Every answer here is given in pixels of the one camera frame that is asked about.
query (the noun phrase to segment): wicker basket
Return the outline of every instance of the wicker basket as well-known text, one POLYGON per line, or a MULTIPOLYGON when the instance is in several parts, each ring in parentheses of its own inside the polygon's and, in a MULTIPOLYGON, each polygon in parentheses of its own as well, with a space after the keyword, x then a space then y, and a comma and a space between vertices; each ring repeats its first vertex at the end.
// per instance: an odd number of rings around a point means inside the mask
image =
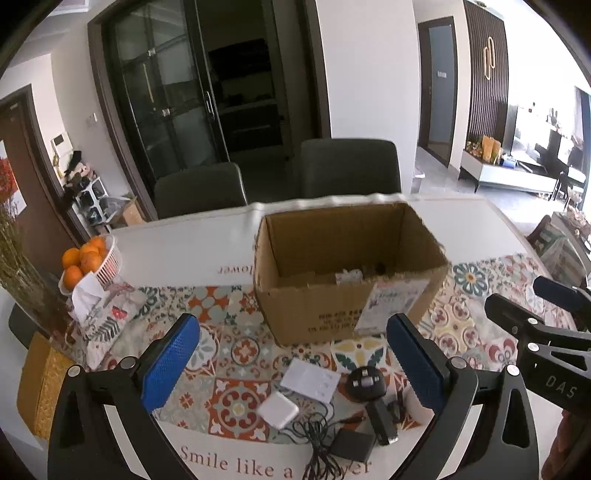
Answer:
POLYGON ((17 409, 33 435, 49 441, 61 384, 74 362, 35 333, 22 368, 17 409))

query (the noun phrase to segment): round black device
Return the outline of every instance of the round black device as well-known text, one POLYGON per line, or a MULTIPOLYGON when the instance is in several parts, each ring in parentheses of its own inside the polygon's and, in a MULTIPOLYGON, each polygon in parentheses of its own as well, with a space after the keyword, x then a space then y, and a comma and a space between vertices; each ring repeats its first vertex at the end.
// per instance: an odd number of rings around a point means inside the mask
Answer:
POLYGON ((347 378, 347 393, 359 401, 372 401, 386 394, 382 372, 375 367, 359 367, 347 378))

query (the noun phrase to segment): wooden door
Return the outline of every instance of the wooden door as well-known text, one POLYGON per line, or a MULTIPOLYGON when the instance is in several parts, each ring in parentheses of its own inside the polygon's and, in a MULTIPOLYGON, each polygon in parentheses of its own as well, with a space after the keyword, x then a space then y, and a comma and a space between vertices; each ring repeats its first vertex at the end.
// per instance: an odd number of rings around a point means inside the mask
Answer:
POLYGON ((0 140, 4 141, 8 160, 27 206, 17 219, 21 228, 23 248, 40 271, 59 277, 61 255, 75 247, 64 220, 53 208, 41 176, 38 174, 32 139, 25 127, 25 105, 9 102, 0 107, 0 140))

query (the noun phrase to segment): orange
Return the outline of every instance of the orange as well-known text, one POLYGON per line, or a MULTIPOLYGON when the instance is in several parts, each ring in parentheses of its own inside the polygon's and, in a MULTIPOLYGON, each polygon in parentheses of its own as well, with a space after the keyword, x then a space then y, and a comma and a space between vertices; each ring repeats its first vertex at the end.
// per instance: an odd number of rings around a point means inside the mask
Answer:
POLYGON ((80 263, 80 250, 77 248, 69 248, 61 256, 61 266, 64 270, 72 265, 78 265, 80 263))
POLYGON ((98 252, 87 252, 82 255, 80 268, 82 269, 82 273, 86 275, 88 272, 96 272, 101 263, 103 263, 103 259, 98 252))
POLYGON ((64 270, 64 286, 68 290, 74 290, 76 284, 82 280, 82 271, 75 265, 71 265, 64 270))
POLYGON ((82 258, 88 252, 94 252, 95 254, 97 254, 99 252, 99 248, 91 244, 82 245, 82 247, 80 248, 80 262, 82 262, 82 258))
POLYGON ((108 248, 99 248, 100 257, 104 260, 109 254, 108 248))
POLYGON ((88 240, 88 243, 94 245, 96 248, 99 249, 99 251, 101 248, 106 248, 105 239, 101 236, 95 236, 91 238, 90 240, 88 240))

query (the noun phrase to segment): door frame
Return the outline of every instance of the door frame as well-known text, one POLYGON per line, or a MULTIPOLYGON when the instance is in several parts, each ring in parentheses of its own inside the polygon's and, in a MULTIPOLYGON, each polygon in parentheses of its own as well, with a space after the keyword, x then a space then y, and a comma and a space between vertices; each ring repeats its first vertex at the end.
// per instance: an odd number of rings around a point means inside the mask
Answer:
POLYGON ((456 40, 456 24, 453 17, 437 18, 426 22, 420 22, 417 25, 418 42, 421 54, 421 120, 418 134, 418 146, 426 150, 433 157, 439 160, 445 167, 448 167, 451 160, 453 149, 453 140, 456 130, 456 112, 457 112, 457 40, 456 40), (429 37, 429 29, 433 27, 445 27, 449 25, 452 28, 452 42, 453 42, 453 68, 455 85, 453 89, 453 112, 452 112, 452 131, 450 133, 450 158, 445 159, 439 156, 436 152, 429 149, 429 130, 431 127, 431 93, 433 88, 433 76, 431 72, 431 42, 429 37))
POLYGON ((74 212, 74 209, 71 206, 66 209, 66 205, 64 205, 64 189, 61 186, 60 180, 57 178, 53 163, 47 154, 43 136, 41 135, 31 84, 25 85, 0 99, 0 108, 15 103, 20 103, 23 106, 25 141, 27 142, 27 149, 33 160, 33 168, 43 187, 45 197, 68 236, 79 247, 87 242, 90 236, 76 215, 76 212, 74 212))

